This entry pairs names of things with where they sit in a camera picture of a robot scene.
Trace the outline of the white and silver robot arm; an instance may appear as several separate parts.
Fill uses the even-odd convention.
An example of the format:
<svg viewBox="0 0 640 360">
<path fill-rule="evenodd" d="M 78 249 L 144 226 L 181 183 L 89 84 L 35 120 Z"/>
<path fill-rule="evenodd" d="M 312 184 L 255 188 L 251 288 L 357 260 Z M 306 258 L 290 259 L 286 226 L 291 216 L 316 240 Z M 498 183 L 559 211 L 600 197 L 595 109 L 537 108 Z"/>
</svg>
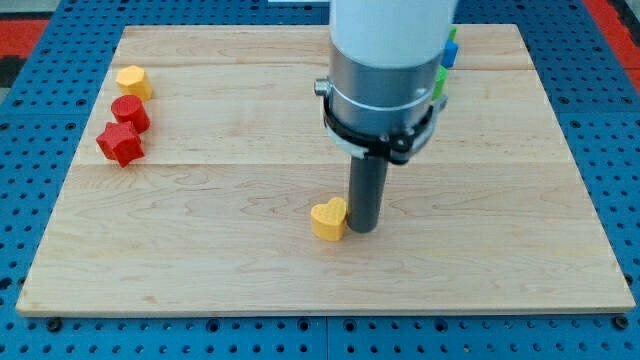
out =
<svg viewBox="0 0 640 360">
<path fill-rule="evenodd" d="M 433 134 L 433 93 L 456 0 L 332 0 L 329 74 L 315 83 L 329 136 L 353 157 L 404 164 Z"/>
</svg>

